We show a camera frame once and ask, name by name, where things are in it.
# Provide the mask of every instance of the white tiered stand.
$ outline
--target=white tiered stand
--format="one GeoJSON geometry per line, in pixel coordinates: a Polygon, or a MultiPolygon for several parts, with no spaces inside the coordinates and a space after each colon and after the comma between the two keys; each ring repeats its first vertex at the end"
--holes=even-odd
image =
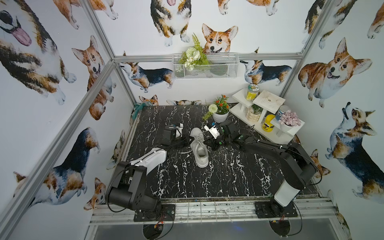
{"type": "Polygon", "coordinates": [[[267,90],[263,90],[262,93],[257,96],[257,98],[251,102],[245,99],[245,95],[247,93],[247,89],[241,89],[239,92],[235,93],[232,97],[238,101],[239,103],[231,108],[230,112],[237,116],[240,120],[247,123],[249,126],[253,126],[258,133],[266,137],[268,140],[278,144],[287,144],[292,139],[293,136],[300,130],[300,128],[305,124],[305,122],[301,121],[301,126],[296,126],[291,128],[289,131],[284,132],[281,130],[280,123],[274,118],[271,121],[271,124],[274,125],[274,128],[271,132],[266,132],[262,129],[262,121],[267,111],[276,114],[278,109],[285,102],[284,98],[281,98],[273,93],[268,92],[267,90]],[[260,115],[258,122],[251,122],[245,117],[245,111],[248,110],[248,107],[256,104],[263,108],[263,111],[260,115]]]}

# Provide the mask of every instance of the corgi tongue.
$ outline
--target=corgi tongue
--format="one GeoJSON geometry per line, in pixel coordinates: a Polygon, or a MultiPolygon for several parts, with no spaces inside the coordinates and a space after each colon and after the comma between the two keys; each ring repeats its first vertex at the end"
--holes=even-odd
{"type": "Polygon", "coordinates": [[[25,46],[29,46],[32,43],[32,39],[29,37],[29,35],[21,28],[18,27],[11,33],[19,43],[25,46]]]}
{"type": "Polygon", "coordinates": [[[176,0],[167,0],[167,2],[168,2],[168,4],[169,4],[170,6],[173,6],[173,5],[176,4],[176,0]]]}

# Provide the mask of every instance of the white flower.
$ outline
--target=white flower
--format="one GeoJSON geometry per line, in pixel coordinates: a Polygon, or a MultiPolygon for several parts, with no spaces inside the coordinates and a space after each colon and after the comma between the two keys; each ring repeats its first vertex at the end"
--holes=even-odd
{"type": "Polygon", "coordinates": [[[217,106],[215,104],[209,105],[208,111],[211,112],[211,113],[217,112],[217,106]]]}

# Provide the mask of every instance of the shoe insole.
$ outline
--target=shoe insole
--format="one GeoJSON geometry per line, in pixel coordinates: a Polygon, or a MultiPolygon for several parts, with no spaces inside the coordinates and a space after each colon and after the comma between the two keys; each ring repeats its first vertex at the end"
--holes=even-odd
{"type": "Polygon", "coordinates": [[[198,148],[197,149],[197,154],[200,156],[200,157],[205,157],[205,151],[204,151],[204,148],[198,148]]]}

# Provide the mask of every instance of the white flower pot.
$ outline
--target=white flower pot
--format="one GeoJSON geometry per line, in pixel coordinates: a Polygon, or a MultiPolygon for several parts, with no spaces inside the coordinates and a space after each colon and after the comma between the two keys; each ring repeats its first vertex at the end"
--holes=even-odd
{"type": "Polygon", "coordinates": [[[281,125],[281,130],[283,132],[288,132],[289,130],[291,130],[291,128],[293,128],[294,126],[288,126],[287,124],[283,124],[281,125]]]}
{"type": "Polygon", "coordinates": [[[213,118],[214,118],[216,123],[221,123],[221,122],[224,122],[227,119],[228,114],[229,114],[229,112],[227,112],[226,114],[214,113],[213,118]]]}

